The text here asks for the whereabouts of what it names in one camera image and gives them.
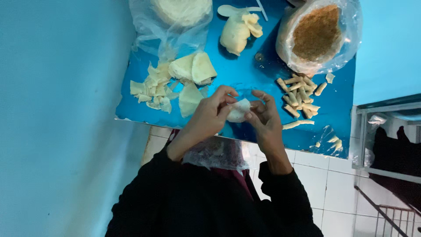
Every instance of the black clothing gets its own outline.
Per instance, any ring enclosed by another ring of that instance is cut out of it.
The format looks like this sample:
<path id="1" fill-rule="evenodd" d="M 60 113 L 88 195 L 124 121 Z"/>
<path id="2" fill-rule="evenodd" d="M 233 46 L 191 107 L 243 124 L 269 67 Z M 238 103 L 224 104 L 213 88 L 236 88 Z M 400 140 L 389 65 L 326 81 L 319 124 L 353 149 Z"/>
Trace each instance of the black clothing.
<path id="1" fill-rule="evenodd" d="M 295 171 L 272 175 L 263 162 L 259 178 L 272 201 L 259 199 L 249 175 L 254 201 L 236 180 L 171 161 L 165 146 L 124 188 L 106 237 L 323 236 Z"/>

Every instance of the blue table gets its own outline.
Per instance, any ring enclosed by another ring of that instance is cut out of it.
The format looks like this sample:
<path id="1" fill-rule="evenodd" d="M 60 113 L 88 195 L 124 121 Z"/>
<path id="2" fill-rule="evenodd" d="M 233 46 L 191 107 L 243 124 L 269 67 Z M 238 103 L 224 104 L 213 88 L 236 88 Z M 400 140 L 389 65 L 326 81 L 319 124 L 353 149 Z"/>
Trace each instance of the blue table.
<path id="1" fill-rule="evenodd" d="M 245 50 L 241 52 L 241 56 L 237 57 L 230 54 L 224 47 L 219 44 L 219 37 L 222 28 L 226 22 L 226 17 L 217 14 L 217 8 L 222 4 L 231 4 L 236 7 L 257 6 L 254 1 L 245 5 L 243 1 L 213 1 L 214 17 L 209 25 L 209 33 L 205 51 L 208 53 L 210 60 L 218 73 L 218 76 L 209 86 L 209 95 L 219 85 L 228 85 L 234 87 L 240 94 L 240 99 L 247 98 L 255 100 L 251 95 L 251 89 L 259 89 L 275 97 L 282 124 L 295 121 L 286 110 L 283 109 L 285 102 L 281 99 L 283 93 L 275 80 L 278 77 L 287 79 L 293 73 L 288 66 L 278 57 L 275 51 L 275 40 L 279 27 L 280 19 L 283 15 L 284 8 L 288 5 L 284 0 L 265 1 L 263 7 L 266 10 L 269 21 L 265 21 L 262 14 L 259 16 L 260 25 L 263 27 L 263 36 L 249 40 Z M 256 53 L 263 55 L 263 60 L 258 62 L 255 60 Z M 139 50 L 132 52 L 130 56 L 130 64 L 126 70 L 124 81 L 121 88 L 123 96 L 120 104 L 117 106 L 116 115 L 120 119 L 129 119 L 137 122 L 144 122 L 162 127 L 182 128 L 189 121 L 190 116 L 182 118 L 178 106 L 178 99 L 172 100 L 173 110 L 171 114 L 148 108 L 146 103 L 137 103 L 137 99 L 130 94 L 130 80 L 143 82 L 148 76 L 147 67 L 149 61 L 154 66 L 157 65 L 158 57 Z M 314 96 L 314 105 L 318 105 L 319 114 L 314 116 L 312 120 L 315 125 L 303 124 L 294 129 L 283 131 L 283 140 L 287 148 L 295 150 L 307 150 L 313 153 L 333 155 L 339 158 L 347 159 L 349 150 L 349 137 L 351 131 L 351 108 L 355 78 L 355 58 L 350 60 L 345 67 L 334 72 L 336 76 L 333 84 L 328 84 L 321 96 Z M 313 81 L 316 84 L 325 82 L 325 75 L 315 75 Z M 334 132 L 328 136 L 323 133 L 330 132 L 330 125 Z M 332 143 L 326 141 L 336 134 L 343 144 L 343 150 L 333 153 L 333 149 L 329 149 Z M 256 136 L 253 128 L 248 123 L 229 123 L 220 132 L 223 137 L 256 142 Z M 321 141 L 321 147 L 315 148 L 317 141 Z"/>

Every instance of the clear plastic bag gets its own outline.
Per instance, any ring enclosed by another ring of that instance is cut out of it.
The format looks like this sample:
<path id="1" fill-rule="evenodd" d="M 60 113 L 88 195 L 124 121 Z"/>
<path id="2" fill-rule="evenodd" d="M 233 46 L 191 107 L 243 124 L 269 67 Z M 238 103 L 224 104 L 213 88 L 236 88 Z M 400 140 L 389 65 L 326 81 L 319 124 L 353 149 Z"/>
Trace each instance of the clear plastic bag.
<path id="1" fill-rule="evenodd" d="M 331 50 L 313 61 L 306 61 L 293 53 L 294 30 L 300 20 L 311 11 L 336 4 L 339 8 L 341 37 L 333 43 Z M 302 7 L 287 7 L 282 18 L 276 51 L 288 66 L 310 77 L 341 69 L 357 52 L 361 43 L 362 11 L 359 0 L 309 0 Z"/>
<path id="2" fill-rule="evenodd" d="M 247 170 L 256 168 L 256 156 L 244 153 L 241 141 L 213 136 L 191 148 L 184 155 L 183 163 L 206 168 Z"/>
<path id="3" fill-rule="evenodd" d="M 129 0 L 137 47 L 173 60 L 203 51 L 213 17 L 212 0 Z"/>

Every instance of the white plastic spoon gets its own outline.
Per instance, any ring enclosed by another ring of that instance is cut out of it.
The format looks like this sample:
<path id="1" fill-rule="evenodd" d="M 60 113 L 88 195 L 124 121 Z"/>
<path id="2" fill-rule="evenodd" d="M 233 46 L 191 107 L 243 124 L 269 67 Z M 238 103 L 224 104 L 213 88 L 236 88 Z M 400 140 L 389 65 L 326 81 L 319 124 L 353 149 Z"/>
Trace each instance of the white plastic spoon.
<path id="1" fill-rule="evenodd" d="M 231 5 L 221 5 L 218 7 L 218 13 L 221 16 L 230 17 L 241 11 L 262 11 L 260 7 L 236 8 Z"/>

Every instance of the hand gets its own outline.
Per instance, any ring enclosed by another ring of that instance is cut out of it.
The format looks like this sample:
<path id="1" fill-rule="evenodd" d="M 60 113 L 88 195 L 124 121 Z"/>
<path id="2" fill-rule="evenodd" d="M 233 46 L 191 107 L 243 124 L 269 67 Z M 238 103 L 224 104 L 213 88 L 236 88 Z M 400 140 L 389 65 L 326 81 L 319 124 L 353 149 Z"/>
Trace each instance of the hand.
<path id="1" fill-rule="evenodd" d="M 191 147 L 218 133 L 225 125 L 232 103 L 238 96 L 234 88 L 219 86 L 215 93 L 200 101 L 190 121 L 168 145 L 167 154 L 173 161 L 180 161 Z"/>
<path id="2" fill-rule="evenodd" d="M 252 101 L 252 111 L 245 115 L 245 119 L 256 129 L 257 143 L 266 155 L 271 173 L 289 174 L 293 169 L 282 141 L 282 124 L 275 99 L 263 91 L 253 90 L 251 93 L 265 104 L 260 100 Z"/>

